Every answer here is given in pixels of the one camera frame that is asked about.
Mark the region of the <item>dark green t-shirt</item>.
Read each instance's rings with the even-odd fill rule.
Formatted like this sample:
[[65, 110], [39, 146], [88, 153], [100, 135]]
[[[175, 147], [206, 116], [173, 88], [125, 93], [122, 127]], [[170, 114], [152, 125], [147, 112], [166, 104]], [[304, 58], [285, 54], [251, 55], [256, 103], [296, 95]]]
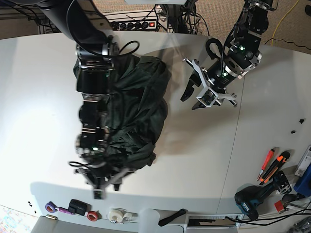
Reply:
[[129, 55], [117, 60], [107, 99], [107, 155], [112, 164], [138, 170], [153, 163], [168, 114], [164, 95], [170, 77], [157, 57]]

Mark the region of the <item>purple tape roll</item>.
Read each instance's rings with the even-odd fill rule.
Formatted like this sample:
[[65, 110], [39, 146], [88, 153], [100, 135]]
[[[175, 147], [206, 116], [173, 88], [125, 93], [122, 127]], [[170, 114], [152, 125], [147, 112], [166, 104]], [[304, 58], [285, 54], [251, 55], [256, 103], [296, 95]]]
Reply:
[[49, 213], [55, 213], [57, 211], [57, 206], [53, 202], [49, 201], [48, 203], [46, 203], [45, 209]]

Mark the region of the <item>black power strip red switch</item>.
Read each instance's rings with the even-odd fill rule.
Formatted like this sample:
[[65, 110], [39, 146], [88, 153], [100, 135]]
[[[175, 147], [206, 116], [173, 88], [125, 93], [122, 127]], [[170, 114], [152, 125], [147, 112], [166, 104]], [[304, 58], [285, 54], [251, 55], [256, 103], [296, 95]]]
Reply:
[[143, 22], [111, 22], [112, 29], [114, 31], [156, 31], [155, 21], [143, 21]]

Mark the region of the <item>white plastic cup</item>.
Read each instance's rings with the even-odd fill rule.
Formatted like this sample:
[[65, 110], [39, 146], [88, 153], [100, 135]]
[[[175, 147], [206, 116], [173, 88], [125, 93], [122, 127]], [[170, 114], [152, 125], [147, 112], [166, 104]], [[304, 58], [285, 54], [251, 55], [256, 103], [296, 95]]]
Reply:
[[155, 233], [160, 214], [155, 209], [143, 209], [138, 215], [138, 233]]

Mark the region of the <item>teal black cordless drill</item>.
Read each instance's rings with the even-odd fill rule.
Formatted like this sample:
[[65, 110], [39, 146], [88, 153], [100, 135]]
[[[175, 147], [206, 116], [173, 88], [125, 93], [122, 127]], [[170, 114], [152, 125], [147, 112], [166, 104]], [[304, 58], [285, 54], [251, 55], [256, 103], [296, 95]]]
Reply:
[[237, 192], [234, 196], [235, 203], [243, 214], [255, 221], [259, 217], [257, 207], [274, 191], [278, 191], [280, 194], [289, 194], [292, 191], [283, 171], [279, 171], [265, 186], [252, 185]]

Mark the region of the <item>red tape roll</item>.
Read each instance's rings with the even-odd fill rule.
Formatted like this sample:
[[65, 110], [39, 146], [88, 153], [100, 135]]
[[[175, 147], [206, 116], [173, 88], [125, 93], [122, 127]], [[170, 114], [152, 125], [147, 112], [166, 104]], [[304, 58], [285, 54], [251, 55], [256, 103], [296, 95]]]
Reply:
[[87, 218], [89, 221], [96, 222], [100, 218], [99, 212], [98, 211], [89, 211], [87, 213]]

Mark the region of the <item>blue box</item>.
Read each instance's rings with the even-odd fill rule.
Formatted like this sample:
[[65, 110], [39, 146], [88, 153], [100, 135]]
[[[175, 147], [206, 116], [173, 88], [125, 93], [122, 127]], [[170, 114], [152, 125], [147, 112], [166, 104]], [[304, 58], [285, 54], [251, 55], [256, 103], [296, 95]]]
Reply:
[[305, 197], [311, 196], [311, 166], [309, 165], [302, 177], [294, 185], [294, 190], [304, 195]]

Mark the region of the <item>orange black utility knife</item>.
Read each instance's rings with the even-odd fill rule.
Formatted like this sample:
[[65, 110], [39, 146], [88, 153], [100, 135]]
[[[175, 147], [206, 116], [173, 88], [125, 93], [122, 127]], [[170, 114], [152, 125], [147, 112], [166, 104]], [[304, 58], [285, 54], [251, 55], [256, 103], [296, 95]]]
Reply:
[[272, 176], [285, 164], [290, 156], [291, 154], [288, 151], [281, 153], [261, 177], [259, 185], [267, 183], [272, 178]]

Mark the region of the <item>red square tag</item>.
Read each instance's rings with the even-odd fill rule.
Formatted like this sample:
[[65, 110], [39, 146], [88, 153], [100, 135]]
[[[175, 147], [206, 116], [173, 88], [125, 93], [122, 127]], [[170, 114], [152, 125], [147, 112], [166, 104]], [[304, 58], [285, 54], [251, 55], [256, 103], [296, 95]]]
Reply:
[[282, 211], [285, 210], [283, 201], [281, 201], [281, 200], [277, 201], [277, 202], [274, 204], [274, 206], [275, 206], [275, 208], [276, 208], [276, 210], [277, 210], [278, 212], [282, 212]]

